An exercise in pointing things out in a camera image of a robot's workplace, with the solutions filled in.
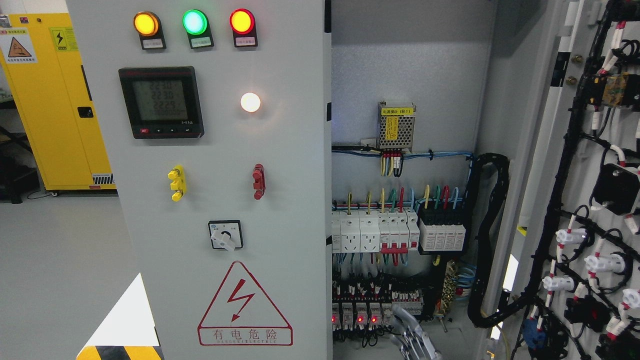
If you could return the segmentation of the grey robot hand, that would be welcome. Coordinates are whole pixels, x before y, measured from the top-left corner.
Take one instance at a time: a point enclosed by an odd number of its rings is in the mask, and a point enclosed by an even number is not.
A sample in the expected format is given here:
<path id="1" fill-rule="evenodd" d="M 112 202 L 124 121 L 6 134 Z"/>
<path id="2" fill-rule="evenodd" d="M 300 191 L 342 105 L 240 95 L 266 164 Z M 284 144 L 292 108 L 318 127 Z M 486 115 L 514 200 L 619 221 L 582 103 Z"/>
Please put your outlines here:
<path id="1" fill-rule="evenodd" d="M 418 320 L 398 304 L 391 306 L 393 314 L 393 335 L 391 341 L 398 347 L 405 360 L 442 360 L 442 354 L 436 349 L 427 332 Z"/>

